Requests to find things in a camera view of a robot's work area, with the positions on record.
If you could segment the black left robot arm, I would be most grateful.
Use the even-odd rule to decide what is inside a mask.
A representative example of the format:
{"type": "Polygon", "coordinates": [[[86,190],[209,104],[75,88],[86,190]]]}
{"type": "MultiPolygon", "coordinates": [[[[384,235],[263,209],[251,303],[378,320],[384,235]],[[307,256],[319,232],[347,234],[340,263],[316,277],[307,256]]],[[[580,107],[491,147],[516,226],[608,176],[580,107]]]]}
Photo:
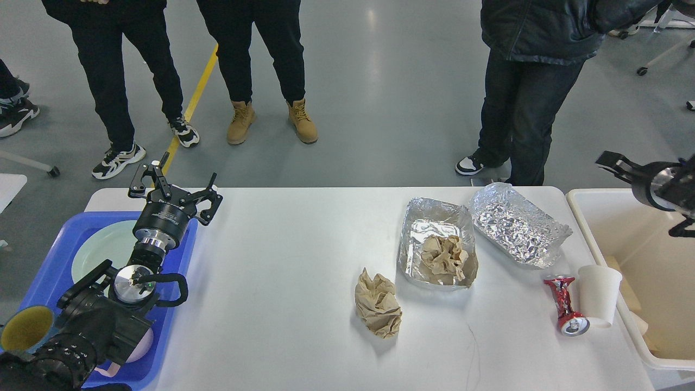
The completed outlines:
{"type": "Polygon", "coordinates": [[[214,188],[216,173],[196,192],[169,184],[161,169],[168,157],[139,166],[129,186],[129,198],[143,198],[146,205],[124,267],[101,261],[60,297],[58,317],[40,321],[29,309],[16,314],[24,329],[12,344],[2,343],[3,390],[80,390],[106,361],[119,371],[146,337],[154,307],[186,302],[186,278],[163,273],[163,262],[191,219],[209,225],[223,196],[214,188]]]}

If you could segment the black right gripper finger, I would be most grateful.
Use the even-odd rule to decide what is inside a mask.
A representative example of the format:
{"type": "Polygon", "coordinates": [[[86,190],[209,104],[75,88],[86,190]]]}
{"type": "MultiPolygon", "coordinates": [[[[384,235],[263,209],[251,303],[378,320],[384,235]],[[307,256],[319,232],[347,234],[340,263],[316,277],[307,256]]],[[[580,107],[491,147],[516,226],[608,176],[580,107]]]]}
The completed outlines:
{"type": "Polygon", "coordinates": [[[641,171],[639,164],[633,163],[623,154],[607,150],[601,153],[595,164],[620,180],[633,180],[641,171]]]}

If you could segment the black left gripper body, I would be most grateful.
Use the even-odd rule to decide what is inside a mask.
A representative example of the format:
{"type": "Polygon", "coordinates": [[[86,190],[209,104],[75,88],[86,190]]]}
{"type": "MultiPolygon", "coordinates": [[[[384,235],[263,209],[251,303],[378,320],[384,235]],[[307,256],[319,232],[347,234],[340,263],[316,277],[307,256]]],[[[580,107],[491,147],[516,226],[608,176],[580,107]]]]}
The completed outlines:
{"type": "Polygon", "coordinates": [[[169,199],[162,190],[153,190],[147,194],[146,206],[132,229],[138,243],[151,245],[162,251],[169,251],[180,245],[189,221],[198,213],[198,202],[194,199],[181,202],[192,194],[187,190],[171,190],[171,194],[169,199]]]}

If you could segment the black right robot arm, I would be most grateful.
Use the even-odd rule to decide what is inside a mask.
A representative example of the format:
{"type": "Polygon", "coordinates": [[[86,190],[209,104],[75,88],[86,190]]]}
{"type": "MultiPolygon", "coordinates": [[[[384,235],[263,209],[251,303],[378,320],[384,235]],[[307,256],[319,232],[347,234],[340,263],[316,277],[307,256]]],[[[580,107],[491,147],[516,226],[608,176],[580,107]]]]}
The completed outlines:
{"type": "Polygon", "coordinates": [[[662,211],[675,211],[685,220],[670,228],[671,237],[693,238],[694,156],[676,162],[656,161],[640,165],[623,154],[604,151],[595,164],[625,181],[633,196],[644,205],[662,211]]]}

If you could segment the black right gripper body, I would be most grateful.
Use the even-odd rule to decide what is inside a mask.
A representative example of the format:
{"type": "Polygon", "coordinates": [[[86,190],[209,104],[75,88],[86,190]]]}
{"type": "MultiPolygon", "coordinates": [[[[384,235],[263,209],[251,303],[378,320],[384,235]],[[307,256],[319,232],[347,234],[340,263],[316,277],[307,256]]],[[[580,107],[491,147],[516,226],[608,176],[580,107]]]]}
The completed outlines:
{"type": "Polygon", "coordinates": [[[633,195],[636,200],[657,210],[680,211],[675,203],[657,195],[657,190],[675,177],[680,166],[680,163],[665,161],[645,165],[636,163],[633,171],[633,195]]]}

